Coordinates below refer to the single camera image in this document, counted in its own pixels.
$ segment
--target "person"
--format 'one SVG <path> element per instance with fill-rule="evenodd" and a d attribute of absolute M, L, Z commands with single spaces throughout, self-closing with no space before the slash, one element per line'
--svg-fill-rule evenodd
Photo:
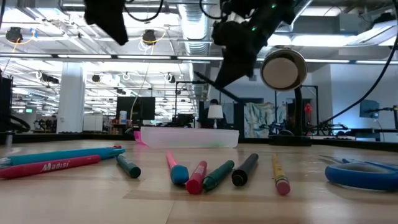
<path fill-rule="evenodd" d="M 217 99 L 210 100 L 210 105 L 219 105 Z M 198 127 L 199 128 L 213 128 L 214 126 L 214 119 L 207 118 L 209 113 L 209 108 L 206 108 L 203 114 L 199 115 L 198 119 Z M 223 129 L 226 126 L 226 119 L 225 114 L 223 113 L 223 119 L 217 119 L 217 128 Z"/>

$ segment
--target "lamp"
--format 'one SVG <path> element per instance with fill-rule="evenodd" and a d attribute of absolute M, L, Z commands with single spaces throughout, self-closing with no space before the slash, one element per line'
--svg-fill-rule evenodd
<path fill-rule="evenodd" d="M 217 129 L 217 119 L 224 118 L 223 107 L 221 105 L 210 105 L 207 118 L 214 118 L 214 129 Z"/>

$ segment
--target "yellow marker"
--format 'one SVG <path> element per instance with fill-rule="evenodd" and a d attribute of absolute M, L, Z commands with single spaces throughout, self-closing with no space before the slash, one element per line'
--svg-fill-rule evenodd
<path fill-rule="evenodd" d="M 272 155 L 272 166 L 274 168 L 275 187 L 278 193 L 280 195 L 287 195 L 290 192 L 290 184 L 279 163 L 277 154 Z"/>

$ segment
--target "red marker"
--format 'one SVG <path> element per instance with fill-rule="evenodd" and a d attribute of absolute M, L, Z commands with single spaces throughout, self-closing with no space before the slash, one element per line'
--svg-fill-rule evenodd
<path fill-rule="evenodd" d="M 60 159 L 56 161 L 36 162 L 18 166 L 10 166 L 0 169 L 0 178 L 26 177 L 28 175 L 41 174 L 55 170 L 84 166 L 97 163 L 101 160 L 99 155 Z"/>
<path fill-rule="evenodd" d="M 205 178 L 206 175 L 206 168 L 207 168 L 207 162 L 206 161 L 201 161 L 191 177 L 189 178 L 188 182 L 185 184 L 186 190 L 190 194 L 200 194 L 202 191 L 202 182 L 203 178 Z"/>

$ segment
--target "green marker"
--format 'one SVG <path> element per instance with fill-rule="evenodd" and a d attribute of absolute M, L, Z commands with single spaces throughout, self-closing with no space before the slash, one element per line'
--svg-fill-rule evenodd
<path fill-rule="evenodd" d="M 217 187 L 219 183 L 232 171 L 234 161 L 226 161 L 219 168 L 203 179 L 203 190 L 209 191 Z"/>
<path fill-rule="evenodd" d="M 130 177 L 137 178 L 141 175 L 141 169 L 131 161 L 128 161 L 124 156 L 119 155 L 116 160 L 119 166 L 121 166 Z"/>

